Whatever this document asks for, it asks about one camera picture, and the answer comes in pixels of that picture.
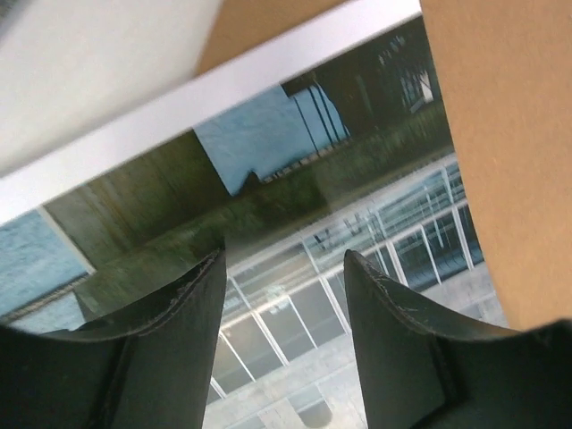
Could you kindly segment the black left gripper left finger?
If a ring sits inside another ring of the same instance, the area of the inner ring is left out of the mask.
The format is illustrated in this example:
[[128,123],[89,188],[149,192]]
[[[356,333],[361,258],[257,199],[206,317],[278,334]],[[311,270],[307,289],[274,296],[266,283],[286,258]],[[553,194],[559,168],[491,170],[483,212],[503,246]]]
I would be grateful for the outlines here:
[[199,428],[226,255],[74,331],[1,329],[4,428]]

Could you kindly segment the building photo print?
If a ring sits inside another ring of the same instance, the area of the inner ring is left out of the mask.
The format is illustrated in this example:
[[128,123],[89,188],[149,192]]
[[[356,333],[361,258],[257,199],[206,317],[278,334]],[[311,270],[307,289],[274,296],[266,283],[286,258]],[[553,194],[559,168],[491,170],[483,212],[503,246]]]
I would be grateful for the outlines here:
[[507,325],[418,12],[3,223],[2,427],[366,427],[350,249]]

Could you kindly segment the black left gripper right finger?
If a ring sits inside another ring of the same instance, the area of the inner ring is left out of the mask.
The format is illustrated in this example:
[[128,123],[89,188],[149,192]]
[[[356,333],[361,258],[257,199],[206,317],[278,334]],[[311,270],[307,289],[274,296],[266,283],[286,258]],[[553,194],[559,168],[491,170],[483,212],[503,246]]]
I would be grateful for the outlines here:
[[570,427],[568,319],[523,332],[477,321],[354,250],[343,273],[369,427]]

